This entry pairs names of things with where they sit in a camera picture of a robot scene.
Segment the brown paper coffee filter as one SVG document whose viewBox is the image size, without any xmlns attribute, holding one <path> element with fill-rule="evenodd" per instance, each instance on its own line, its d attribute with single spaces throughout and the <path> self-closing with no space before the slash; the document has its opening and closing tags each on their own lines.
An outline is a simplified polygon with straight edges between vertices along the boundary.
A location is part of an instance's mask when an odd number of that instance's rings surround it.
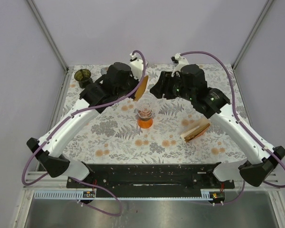
<svg viewBox="0 0 285 228">
<path fill-rule="evenodd" d="M 147 83 L 148 83 L 148 79 L 149 76 L 146 75 L 142 81 L 142 83 L 140 84 L 139 88 L 137 89 L 137 91 L 135 92 L 135 96 L 134 96 L 134 101 L 138 101 L 144 94 L 146 87 L 147 87 Z"/>
</svg>

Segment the clear plastic dripper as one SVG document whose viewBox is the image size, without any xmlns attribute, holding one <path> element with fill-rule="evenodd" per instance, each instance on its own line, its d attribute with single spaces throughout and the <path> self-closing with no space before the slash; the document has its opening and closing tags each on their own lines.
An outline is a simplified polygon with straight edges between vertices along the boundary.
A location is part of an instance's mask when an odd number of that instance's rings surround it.
<svg viewBox="0 0 285 228">
<path fill-rule="evenodd" d="M 136 109 L 140 118 L 151 118 L 155 110 L 155 97 L 150 94 L 144 94 L 137 102 Z"/>
</svg>

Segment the orange coffee filter pack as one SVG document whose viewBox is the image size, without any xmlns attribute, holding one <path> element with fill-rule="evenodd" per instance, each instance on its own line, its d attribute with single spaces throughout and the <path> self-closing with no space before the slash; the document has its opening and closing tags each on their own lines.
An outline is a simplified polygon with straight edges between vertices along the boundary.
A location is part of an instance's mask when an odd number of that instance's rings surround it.
<svg viewBox="0 0 285 228">
<path fill-rule="evenodd" d="M 210 121 L 207 118 L 202 117 L 188 125 L 187 129 L 180 134 L 181 139 L 185 142 L 189 142 L 202 136 L 209 127 Z"/>
</svg>

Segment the orange glass carafe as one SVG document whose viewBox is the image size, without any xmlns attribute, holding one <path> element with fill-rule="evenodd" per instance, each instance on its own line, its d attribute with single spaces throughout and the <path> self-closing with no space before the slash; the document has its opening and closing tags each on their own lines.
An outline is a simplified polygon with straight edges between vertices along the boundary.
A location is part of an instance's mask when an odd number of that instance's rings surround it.
<svg viewBox="0 0 285 228">
<path fill-rule="evenodd" d="M 137 124 L 143 129 L 148 129 L 153 125 L 153 116 L 151 110 L 139 110 Z"/>
</svg>

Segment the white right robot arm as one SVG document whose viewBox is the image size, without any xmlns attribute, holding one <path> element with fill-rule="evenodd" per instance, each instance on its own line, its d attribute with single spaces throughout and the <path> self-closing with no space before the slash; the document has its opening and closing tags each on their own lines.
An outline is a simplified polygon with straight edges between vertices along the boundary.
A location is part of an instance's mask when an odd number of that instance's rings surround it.
<svg viewBox="0 0 285 228">
<path fill-rule="evenodd" d="M 204 71 L 196 64 L 161 72 L 150 92 L 158 99 L 189 101 L 197 112 L 225 131 L 245 154 L 244 160 L 220 163 L 207 175 L 207 184 L 212 188 L 219 187 L 223 181 L 240 178 L 258 187 L 276 168 L 277 160 L 285 156 L 282 146 L 274 147 L 250 126 L 243 127 L 245 121 L 235 115 L 230 100 L 221 90 L 208 86 Z"/>
</svg>

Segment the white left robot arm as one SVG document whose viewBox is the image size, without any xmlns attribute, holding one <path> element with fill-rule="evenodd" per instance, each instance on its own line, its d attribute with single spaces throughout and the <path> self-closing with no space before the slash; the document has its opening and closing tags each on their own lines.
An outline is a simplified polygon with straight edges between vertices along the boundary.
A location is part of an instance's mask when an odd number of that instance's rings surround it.
<svg viewBox="0 0 285 228">
<path fill-rule="evenodd" d="M 134 98 L 144 75 L 145 65 L 140 59 L 129 64 L 113 63 L 106 74 L 85 87 L 74 106 L 53 129 L 39 139 L 30 138 L 27 141 L 27 146 L 50 177 L 72 177 L 84 188 L 93 184 L 94 177 L 87 165 L 67 158 L 63 150 L 106 107 L 119 102 L 122 97 Z"/>
</svg>

